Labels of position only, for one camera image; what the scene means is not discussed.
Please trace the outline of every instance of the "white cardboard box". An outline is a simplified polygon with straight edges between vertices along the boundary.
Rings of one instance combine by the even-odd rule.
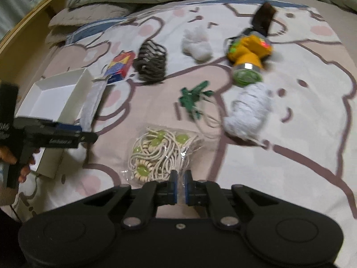
[[[92,87],[94,77],[87,69],[76,69],[33,84],[16,113],[17,116],[49,119],[73,124]],[[54,178],[63,149],[41,148],[31,170]]]

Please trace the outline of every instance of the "screw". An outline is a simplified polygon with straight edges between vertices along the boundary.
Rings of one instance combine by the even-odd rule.
[[[141,220],[135,216],[130,216],[123,220],[123,224],[129,227],[138,226],[141,224]]]
[[[176,229],[183,230],[186,227],[185,224],[177,224]]]
[[[239,220],[234,216],[224,216],[221,218],[221,224],[225,226],[235,226],[239,223]]]

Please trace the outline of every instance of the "white rope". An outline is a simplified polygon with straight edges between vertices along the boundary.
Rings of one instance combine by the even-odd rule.
[[[256,137],[271,111],[269,92],[263,82],[246,86],[232,102],[230,116],[223,119],[224,130],[231,136],[264,146]]]
[[[192,144],[198,141],[198,136],[191,136],[184,144],[176,141],[175,132],[162,130],[161,142],[151,152],[150,143],[153,139],[159,138],[158,131],[148,128],[147,132],[140,136],[133,145],[133,153],[128,160],[128,168],[133,173],[134,177],[141,182],[152,180],[167,180],[171,170],[180,172],[184,166],[188,166],[189,157],[188,149]],[[144,166],[149,172],[147,176],[141,175],[138,172],[138,167]]]
[[[197,111],[202,115],[202,118],[208,127],[220,128],[222,125],[222,121],[220,119],[216,119],[216,118],[212,117],[211,115],[207,114],[207,112],[205,111],[205,101],[207,101],[211,104],[214,104],[222,117],[224,117],[224,110],[219,104],[217,104],[216,101],[210,100],[209,97],[205,96],[204,94],[200,94],[199,98],[200,98],[201,108],[200,109],[197,107],[193,108],[193,110],[192,110],[193,120],[195,121],[195,124],[196,124],[198,130],[202,133],[203,136],[205,136],[208,139],[216,139],[216,138],[220,137],[221,135],[220,134],[213,135],[213,134],[204,132],[203,129],[201,128],[201,126],[199,125],[198,120],[195,118],[195,116],[196,116],[195,113]]]

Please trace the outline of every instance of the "bed sheet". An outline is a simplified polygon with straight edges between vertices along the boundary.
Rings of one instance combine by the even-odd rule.
[[[92,23],[85,24],[67,36],[66,45],[76,43],[77,41],[80,41],[88,36],[92,36],[102,31],[105,31],[109,27],[118,24],[123,20],[125,20],[124,17],[98,20]]]
[[[153,39],[168,50],[167,78],[163,84],[148,86],[130,68],[124,80],[108,86],[93,124],[97,143],[90,152],[82,147],[65,152],[54,180],[29,175],[14,204],[21,219],[123,182],[130,142],[143,124],[197,131],[177,104],[182,87],[209,80],[216,102],[229,113],[241,89],[232,86],[223,41],[247,27],[264,1],[161,5],[58,51],[45,77],[79,67],[100,77],[119,53],[137,52],[144,40]],[[265,147],[244,146],[216,129],[219,140],[192,158],[193,177],[215,180],[223,188],[241,183],[332,217],[345,235],[337,265],[357,267],[356,67],[315,8],[271,3],[278,13],[270,32],[274,55],[264,72],[273,95],[273,111],[260,134]],[[181,53],[184,30],[196,26],[206,29],[214,51],[206,64],[197,65]],[[208,112],[219,116],[215,108]],[[185,206],[161,207],[158,216],[197,213]]]

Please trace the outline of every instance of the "white glove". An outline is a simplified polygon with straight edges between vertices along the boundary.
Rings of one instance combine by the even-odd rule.
[[[212,48],[202,26],[193,31],[186,29],[181,46],[183,53],[191,55],[197,61],[207,61],[212,57]]]

